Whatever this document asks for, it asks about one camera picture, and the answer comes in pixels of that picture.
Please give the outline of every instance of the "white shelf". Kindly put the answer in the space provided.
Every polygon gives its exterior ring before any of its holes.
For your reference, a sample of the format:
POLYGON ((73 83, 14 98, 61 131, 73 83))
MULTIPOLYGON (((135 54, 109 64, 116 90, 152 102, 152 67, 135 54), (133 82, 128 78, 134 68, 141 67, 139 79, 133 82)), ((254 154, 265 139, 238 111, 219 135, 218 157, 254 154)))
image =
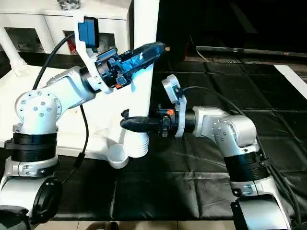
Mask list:
POLYGON ((0 0, 0 13, 73 16, 76 11, 86 16, 127 20, 131 0, 83 0, 81 8, 62 11, 56 0, 0 0))

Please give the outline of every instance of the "white plastic part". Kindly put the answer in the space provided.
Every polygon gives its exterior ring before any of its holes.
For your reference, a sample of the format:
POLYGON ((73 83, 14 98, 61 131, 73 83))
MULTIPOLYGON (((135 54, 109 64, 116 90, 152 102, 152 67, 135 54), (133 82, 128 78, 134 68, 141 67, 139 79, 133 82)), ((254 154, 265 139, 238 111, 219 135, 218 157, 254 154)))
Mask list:
POLYGON ((113 168, 121 169, 128 164, 129 157, 123 145, 115 144, 109 148, 107 160, 113 168))
POLYGON ((178 130, 175 134, 175 137, 180 138, 183 136, 184 127, 186 125, 186 108, 187 108, 187 99, 185 95, 182 95, 181 98, 178 98, 174 87, 177 86, 177 92, 179 92, 180 84, 177 77, 174 74, 169 75, 166 79, 162 81, 162 84, 166 90, 169 100, 171 103, 175 104, 175 109, 179 114, 179 123, 178 130))
MULTIPOLYGON (((159 13, 159 0, 134 1, 134 48, 155 42, 159 13)), ((133 74, 129 116, 147 116, 153 78, 153 65, 133 74)), ((127 131, 124 151, 130 157, 142 157, 148 151, 147 133, 127 131)))
POLYGON ((91 49, 86 49, 85 42, 82 42, 79 39, 78 23, 84 22, 84 14, 76 13, 73 19, 74 19, 76 50, 79 56, 82 58, 82 61, 85 63, 91 75, 91 77, 88 78, 87 80, 94 90, 100 89, 102 92, 109 94, 113 91, 113 89, 108 87, 100 77, 100 74, 95 65, 95 62, 97 60, 96 54, 91 49))
POLYGON ((0 25, 0 44, 10 60, 12 70, 16 70, 15 73, 19 75, 17 71, 20 67, 26 67, 27 63, 18 54, 13 42, 6 33, 5 29, 0 25))

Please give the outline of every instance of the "white pipe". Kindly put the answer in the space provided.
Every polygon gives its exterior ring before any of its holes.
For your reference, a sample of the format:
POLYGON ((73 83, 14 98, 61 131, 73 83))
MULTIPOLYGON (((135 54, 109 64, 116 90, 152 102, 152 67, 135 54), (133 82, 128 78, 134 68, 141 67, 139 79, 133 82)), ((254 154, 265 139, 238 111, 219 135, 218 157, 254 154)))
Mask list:
POLYGON ((6 55, 10 60, 10 65, 12 69, 16 69, 20 66, 24 66, 27 63, 18 54, 13 42, 6 33, 5 29, 0 25, 0 45, 5 51, 6 55))
MULTIPOLYGON (((155 42, 159 0, 134 1, 134 48, 155 42)), ((147 116, 153 79, 153 65, 132 76, 129 116, 147 116)), ((130 157, 142 157, 148 151, 147 133, 126 131, 124 151, 130 157)))

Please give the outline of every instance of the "white cylinder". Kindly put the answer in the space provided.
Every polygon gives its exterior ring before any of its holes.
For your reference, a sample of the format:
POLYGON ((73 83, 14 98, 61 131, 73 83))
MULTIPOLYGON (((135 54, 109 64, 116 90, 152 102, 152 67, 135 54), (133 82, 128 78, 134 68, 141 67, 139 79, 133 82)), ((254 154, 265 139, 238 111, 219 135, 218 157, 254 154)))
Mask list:
POLYGON ((123 145, 116 144, 109 148, 107 160, 114 169, 121 169, 128 164, 129 157, 124 151, 123 145))
POLYGON ((20 57, 13 42, 2 26, 0 26, 0 44, 10 60, 12 69, 26 65, 26 62, 20 57))
MULTIPOLYGON (((158 24, 159 0, 134 1, 134 48, 155 42, 158 24)), ((147 116, 153 79, 153 65, 133 74, 129 116, 147 116)), ((148 151, 147 133, 127 131, 124 151, 130 157, 142 157, 148 151)))

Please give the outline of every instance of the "table surface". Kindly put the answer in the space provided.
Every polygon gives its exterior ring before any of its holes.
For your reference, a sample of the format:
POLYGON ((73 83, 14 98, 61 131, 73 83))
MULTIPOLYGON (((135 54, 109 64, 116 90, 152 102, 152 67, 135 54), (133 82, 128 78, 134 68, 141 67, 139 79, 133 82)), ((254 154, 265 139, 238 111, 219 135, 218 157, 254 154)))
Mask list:
MULTIPOLYGON (((23 55, 31 65, 46 56, 23 55)), ((0 67, 7 71, 7 62, 0 67)), ((57 55, 55 68, 82 65, 77 57, 57 55)), ((211 88, 241 108, 257 127, 266 154, 297 194, 303 219, 307 213, 307 100, 270 65, 201 62, 155 64, 151 108, 170 106, 161 80, 174 73, 181 86, 211 88)), ((232 111, 215 95, 190 91, 188 107, 216 106, 232 111)), ((8 152, 0 150, 0 169, 8 152)), ((60 157, 59 179, 72 169, 75 158, 60 157)), ((206 138, 159 138, 150 134, 149 151, 130 159, 120 170, 107 162, 85 159, 66 182, 56 219, 80 220, 195 220, 231 219, 235 200, 223 158, 206 138)))

